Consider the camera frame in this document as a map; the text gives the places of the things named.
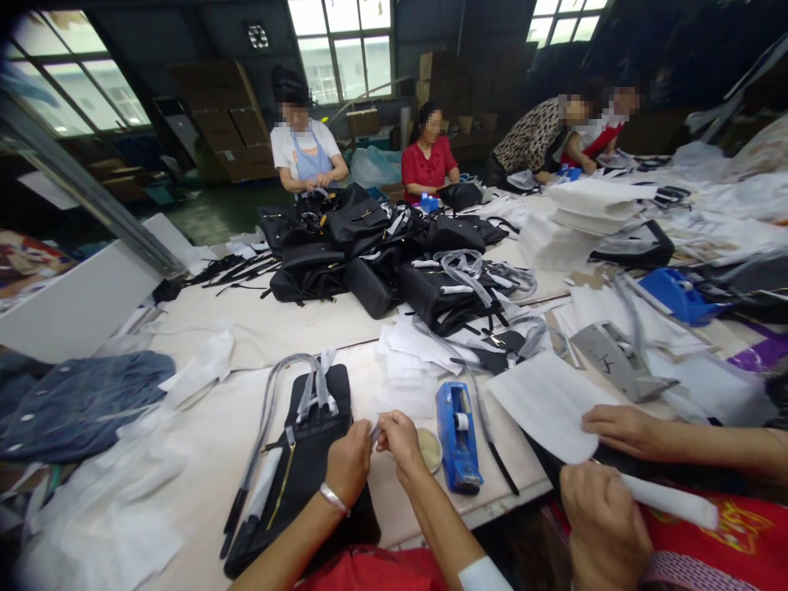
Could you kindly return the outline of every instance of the hand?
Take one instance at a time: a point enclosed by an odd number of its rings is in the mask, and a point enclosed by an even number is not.
[[[325,174],[318,174],[318,177],[315,179],[315,183],[317,186],[327,187],[331,184],[331,179],[328,178],[328,175]]]
[[[655,419],[634,406],[596,405],[583,415],[583,430],[599,441],[640,460],[679,460],[681,445],[672,433],[681,425]]]
[[[583,162],[583,171],[588,175],[594,174],[597,171],[597,164],[591,158],[586,158]]]
[[[372,424],[364,419],[353,423],[347,435],[328,448],[326,484],[350,509],[358,500],[369,474],[372,455]]]
[[[561,499],[572,526],[575,589],[637,589],[654,548],[618,471],[591,462],[566,465],[561,470]]]
[[[405,489],[410,484],[408,478],[421,470],[429,473],[419,447],[419,435],[413,421],[399,410],[382,413],[378,416],[380,436],[378,451],[390,451],[396,461],[396,477]]]

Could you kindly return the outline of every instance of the table surface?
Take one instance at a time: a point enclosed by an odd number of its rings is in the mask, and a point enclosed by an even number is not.
[[[524,266],[514,240],[504,240],[490,249],[486,258],[506,260]],[[564,282],[567,273],[537,272],[538,291],[533,300],[543,300],[568,291]],[[251,286],[264,286],[270,275]],[[188,420],[173,432],[170,444],[188,449],[190,462],[184,473],[158,494],[157,502],[172,508],[176,526],[188,532],[186,543],[160,575],[150,581],[152,589],[186,588],[225,589],[229,580],[222,572],[218,551],[222,546],[222,527],[243,475],[250,448],[259,424],[259,412],[268,369],[281,358],[296,352],[319,353],[323,349],[348,346],[337,352],[335,364],[348,368],[355,419],[375,420],[373,393],[386,382],[384,358],[376,352],[381,327],[391,316],[372,320],[352,294],[340,295],[336,304],[311,302],[305,308],[283,304],[269,296],[263,301],[250,290],[228,290],[219,297],[220,288],[198,286],[182,291],[167,307],[164,324],[174,334],[157,335],[151,349],[170,355],[181,369],[199,349],[201,342],[220,327],[231,326],[236,346],[231,358],[235,371],[228,380],[217,385],[206,399],[188,413]],[[700,331],[711,342],[720,344],[727,357],[754,344],[760,337],[740,327],[719,321]],[[282,431],[290,385],[305,372],[305,365],[290,367],[280,378],[268,441],[276,440]],[[624,401],[615,388],[600,374],[589,369],[586,377]],[[443,381],[455,379],[449,376]],[[465,523],[474,528],[512,508],[534,500],[551,490],[536,456],[520,428],[485,388],[487,378],[481,377],[479,387],[488,403],[492,430],[496,434],[498,452],[515,481],[520,495],[511,494],[497,468],[482,433],[477,430],[479,471],[484,485],[476,496],[448,493]],[[474,413],[476,396],[471,392]],[[673,418],[672,411],[661,402],[644,407],[663,418]],[[436,432],[435,419],[415,421]],[[435,475],[446,489],[441,468]],[[396,465],[387,453],[373,453],[369,488],[381,529],[382,547],[413,547],[423,542],[419,525],[405,491],[396,479]]]

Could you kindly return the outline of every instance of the leopard print jacket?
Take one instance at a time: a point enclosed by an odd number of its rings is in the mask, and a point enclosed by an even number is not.
[[[561,133],[560,115],[558,97],[537,105],[509,130],[492,155],[510,174],[526,168],[541,171],[547,149]]]

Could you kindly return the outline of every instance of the blue apron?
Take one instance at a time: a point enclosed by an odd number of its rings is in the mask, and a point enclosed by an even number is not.
[[[298,162],[296,163],[296,170],[298,170],[298,178],[301,181],[306,181],[308,179],[314,179],[317,177],[318,174],[328,174],[334,169],[334,165],[331,162],[331,159],[326,154],[326,151],[323,149],[323,146],[320,145],[318,142],[318,138],[315,136],[314,131],[312,131],[312,124],[309,124],[309,132],[312,134],[314,139],[314,144],[318,147],[318,153],[314,156],[310,156],[309,154],[302,152],[301,149],[298,147],[298,140],[296,139],[296,131],[292,130],[293,134],[293,146],[295,146],[295,152],[298,155]],[[337,183],[332,181],[329,187],[337,187]],[[306,196],[306,191],[301,193],[301,196]]]

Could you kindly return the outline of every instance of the roll of tape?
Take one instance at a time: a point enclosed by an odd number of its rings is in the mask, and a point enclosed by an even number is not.
[[[457,431],[467,431],[470,428],[468,415],[465,413],[457,413],[454,415],[454,426],[457,428]]]

